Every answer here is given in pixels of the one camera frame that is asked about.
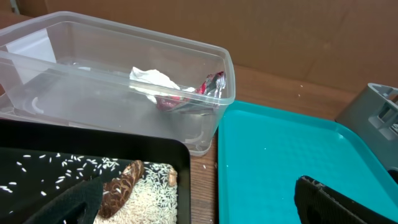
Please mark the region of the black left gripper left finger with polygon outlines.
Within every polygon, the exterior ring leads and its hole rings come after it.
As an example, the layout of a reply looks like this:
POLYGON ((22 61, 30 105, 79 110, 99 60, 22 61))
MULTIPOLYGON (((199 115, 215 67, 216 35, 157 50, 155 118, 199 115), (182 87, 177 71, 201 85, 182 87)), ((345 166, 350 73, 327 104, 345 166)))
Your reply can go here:
POLYGON ((76 180, 21 211, 19 223, 93 223, 103 198, 99 176, 76 180))

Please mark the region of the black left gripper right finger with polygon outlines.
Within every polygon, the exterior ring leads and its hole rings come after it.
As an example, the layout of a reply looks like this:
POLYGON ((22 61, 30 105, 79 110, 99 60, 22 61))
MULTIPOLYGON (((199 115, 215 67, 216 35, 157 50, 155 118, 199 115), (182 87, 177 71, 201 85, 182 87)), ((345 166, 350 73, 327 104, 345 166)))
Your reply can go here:
POLYGON ((295 182, 294 203, 304 224, 397 224, 307 175, 295 182))

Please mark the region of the brown mushroom piece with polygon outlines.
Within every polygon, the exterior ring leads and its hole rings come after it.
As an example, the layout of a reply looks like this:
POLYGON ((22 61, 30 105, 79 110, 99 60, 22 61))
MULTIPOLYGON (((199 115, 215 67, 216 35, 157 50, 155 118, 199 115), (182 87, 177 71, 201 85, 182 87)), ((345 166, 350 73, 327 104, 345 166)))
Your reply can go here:
POLYGON ((129 200, 134 186, 144 174, 144 163, 135 160, 129 163, 119 177, 103 184, 103 196, 98 215, 109 219, 129 200))

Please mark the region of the white rice pile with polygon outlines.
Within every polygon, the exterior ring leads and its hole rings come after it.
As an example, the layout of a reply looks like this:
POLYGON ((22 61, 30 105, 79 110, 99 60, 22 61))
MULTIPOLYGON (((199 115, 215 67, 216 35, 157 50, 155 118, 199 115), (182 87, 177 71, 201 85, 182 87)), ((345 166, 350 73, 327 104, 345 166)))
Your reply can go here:
MULTIPOLYGON (((105 182, 109 182, 119 177, 131 162, 108 161, 96 170, 107 178, 105 182)), ((126 204, 109 219, 101 218, 97 213, 95 223, 177 223, 178 172, 170 164, 143 163, 144 174, 126 204)))

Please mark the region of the white napkin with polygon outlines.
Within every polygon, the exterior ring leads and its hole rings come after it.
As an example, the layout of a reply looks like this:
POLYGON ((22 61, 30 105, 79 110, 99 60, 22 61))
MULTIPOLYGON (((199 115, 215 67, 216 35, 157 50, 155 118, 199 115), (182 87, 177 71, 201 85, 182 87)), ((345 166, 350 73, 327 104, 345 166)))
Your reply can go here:
MULTIPOLYGON (((156 69, 143 71, 137 67, 133 67, 129 74, 129 79, 137 81, 137 82, 150 83, 150 84, 157 85, 157 86, 163 86, 163 87, 187 91, 187 92, 194 92, 196 90, 194 87, 188 87, 186 89, 181 89, 167 75, 164 75, 163 73, 161 73, 160 71, 158 71, 156 69)), ((139 92, 146 93, 147 99, 150 100, 151 102, 153 102, 154 104, 157 103, 155 95, 172 96, 167 93, 162 93, 162 92, 153 91, 153 90, 147 90, 145 88, 139 88, 139 87, 134 87, 134 86, 130 86, 130 88, 135 89, 139 92)))

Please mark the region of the red snack wrapper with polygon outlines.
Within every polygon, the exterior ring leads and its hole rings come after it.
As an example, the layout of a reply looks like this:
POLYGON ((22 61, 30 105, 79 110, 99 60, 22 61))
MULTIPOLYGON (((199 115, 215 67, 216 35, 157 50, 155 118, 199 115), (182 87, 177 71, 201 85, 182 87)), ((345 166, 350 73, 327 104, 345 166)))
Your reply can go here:
MULTIPOLYGON (((193 92, 199 95, 221 98, 222 90, 226 87, 226 74, 224 71, 209 74, 200 87, 194 88, 193 92)), ((182 96, 160 96, 156 95, 156 107, 163 112, 176 113, 206 113, 208 110, 217 108, 218 105, 182 96)))

